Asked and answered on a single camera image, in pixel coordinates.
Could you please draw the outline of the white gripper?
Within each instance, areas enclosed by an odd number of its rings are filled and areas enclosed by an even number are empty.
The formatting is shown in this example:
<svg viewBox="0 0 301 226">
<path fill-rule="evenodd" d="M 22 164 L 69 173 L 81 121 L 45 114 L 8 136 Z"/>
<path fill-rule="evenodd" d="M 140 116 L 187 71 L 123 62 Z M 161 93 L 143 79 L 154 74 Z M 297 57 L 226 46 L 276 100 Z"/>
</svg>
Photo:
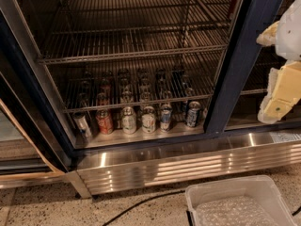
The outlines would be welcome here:
<svg viewBox="0 0 301 226">
<path fill-rule="evenodd" d="M 262 46 L 277 41 L 279 21 L 268 26 L 256 39 Z M 272 68 L 268 76 L 267 94 L 264 96 L 258 120 L 273 124 L 286 116 L 301 99 L 301 62 L 288 60 L 279 70 Z"/>
</svg>

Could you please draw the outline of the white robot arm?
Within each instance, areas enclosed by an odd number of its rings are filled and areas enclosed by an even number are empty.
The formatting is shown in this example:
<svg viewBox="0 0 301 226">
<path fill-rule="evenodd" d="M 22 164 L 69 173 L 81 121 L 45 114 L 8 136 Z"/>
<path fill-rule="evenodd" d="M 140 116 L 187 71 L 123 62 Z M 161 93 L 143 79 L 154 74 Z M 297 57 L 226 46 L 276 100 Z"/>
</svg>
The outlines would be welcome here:
<svg viewBox="0 0 301 226">
<path fill-rule="evenodd" d="M 276 54 L 286 62 L 271 69 L 267 94 L 258 120 L 273 124 L 286 116 L 301 99 L 301 0 L 294 0 L 279 21 L 267 27 L 256 39 L 262 46 L 275 46 Z"/>
</svg>

